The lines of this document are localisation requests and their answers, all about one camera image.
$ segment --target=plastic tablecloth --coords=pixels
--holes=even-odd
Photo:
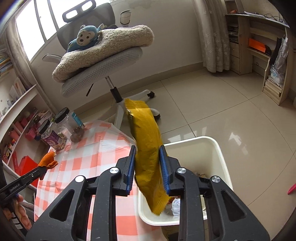
[[[114,167],[119,158],[129,155],[134,140],[108,122],[96,120],[86,124],[86,131],[79,143],[67,141],[65,148],[57,152],[59,164],[48,170],[39,181],[35,199],[35,221],[62,190],[78,175],[86,178],[99,176]],[[87,240],[90,240],[94,198],[91,202]],[[116,227],[118,241],[166,240],[161,228],[143,222],[138,214],[138,188],[128,197],[116,197]]]

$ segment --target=tiled floor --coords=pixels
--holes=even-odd
[[[203,135],[217,140],[235,193],[273,238],[296,206],[296,194],[287,195],[296,183],[296,109],[289,99],[281,106],[274,103],[261,92],[262,81],[256,73],[202,69],[123,96],[146,88],[155,92],[155,98],[144,100],[161,113],[164,143]],[[84,122],[96,119],[111,105],[105,102],[80,117]],[[121,130],[130,135],[127,119]]]

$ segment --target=caster wheel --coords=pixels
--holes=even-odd
[[[155,121],[158,121],[160,119],[160,114],[157,116],[153,116]]]
[[[147,96],[148,96],[150,99],[152,99],[152,98],[154,98],[155,94],[154,94],[154,92],[150,91],[150,93],[147,94]]]

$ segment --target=white trash bin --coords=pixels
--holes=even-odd
[[[169,156],[179,160],[181,167],[185,167],[193,173],[206,174],[208,178],[217,175],[233,189],[221,149],[213,138],[202,136],[165,144],[164,146]],[[178,225],[180,222],[180,216],[173,216],[168,209],[164,210],[160,216],[153,214],[140,191],[138,210],[141,219],[149,225]],[[203,219],[207,219],[206,211],[203,211]]]

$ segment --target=drawer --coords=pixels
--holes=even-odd
[[[230,42],[230,54],[239,58],[239,45]]]
[[[239,71],[239,58],[233,55],[230,56],[230,68]]]

